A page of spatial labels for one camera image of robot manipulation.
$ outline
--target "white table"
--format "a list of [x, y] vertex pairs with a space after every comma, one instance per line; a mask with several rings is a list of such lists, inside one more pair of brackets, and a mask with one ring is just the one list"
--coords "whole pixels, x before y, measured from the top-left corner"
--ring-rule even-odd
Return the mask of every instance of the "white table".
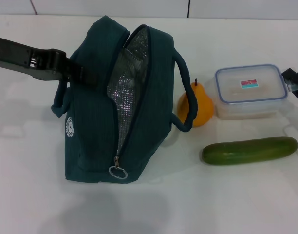
[[[72, 52], [97, 17], [1, 16], [0, 37]], [[191, 79], [223, 67], [272, 63], [298, 71], [298, 21], [115, 18], [173, 35]], [[183, 92], [175, 72], [177, 101]], [[298, 101], [269, 119], [173, 128], [139, 180], [64, 179], [64, 118], [50, 110], [57, 82], [0, 68], [0, 234], [298, 234], [298, 153], [214, 167], [199, 152], [215, 142], [288, 135], [298, 140]]]

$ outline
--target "label sticker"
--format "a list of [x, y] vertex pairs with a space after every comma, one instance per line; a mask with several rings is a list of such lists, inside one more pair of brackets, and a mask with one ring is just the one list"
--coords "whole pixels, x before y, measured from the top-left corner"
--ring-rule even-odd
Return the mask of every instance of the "label sticker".
[[258, 87], [258, 83], [256, 79], [251, 79], [251, 80], [241, 80], [240, 81], [240, 85], [243, 89], [247, 89], [247, 88], [254, 88], [254, 87]]

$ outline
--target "green cucumber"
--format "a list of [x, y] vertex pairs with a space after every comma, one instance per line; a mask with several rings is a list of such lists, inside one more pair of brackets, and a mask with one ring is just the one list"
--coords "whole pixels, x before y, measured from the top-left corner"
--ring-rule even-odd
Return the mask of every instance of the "green cucumber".
[[216, 143], [203, 149], [202, 160], [211, 165], [261, 162], [289, 156], [297, 148], [297, 141], [288, 136]]

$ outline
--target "container lid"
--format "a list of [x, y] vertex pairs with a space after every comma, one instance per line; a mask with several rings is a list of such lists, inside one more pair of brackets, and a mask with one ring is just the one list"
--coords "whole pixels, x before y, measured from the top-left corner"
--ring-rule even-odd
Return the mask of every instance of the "container lid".
[[287, 97], [283, 78], [274, 65], [223, 68], [215, 79], [220, 100], [226, 104]]

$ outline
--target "lunch bag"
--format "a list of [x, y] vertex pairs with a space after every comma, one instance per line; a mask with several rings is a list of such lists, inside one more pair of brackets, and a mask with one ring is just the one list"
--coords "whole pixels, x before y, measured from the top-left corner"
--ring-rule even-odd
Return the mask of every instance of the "lunch bag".
[[[136, 181], [172, 123], [188, 132], [197, 114], [188, 68], [173, 38], [146, 25], [129, 37], [102, 17], [71, 60], [94, 71], [98, 85], [61, 81], [52, 111], [65, 122], [65, 175], [79, 182]], [[173, 108], [174, 65], [188, 97], [182, 123]]]

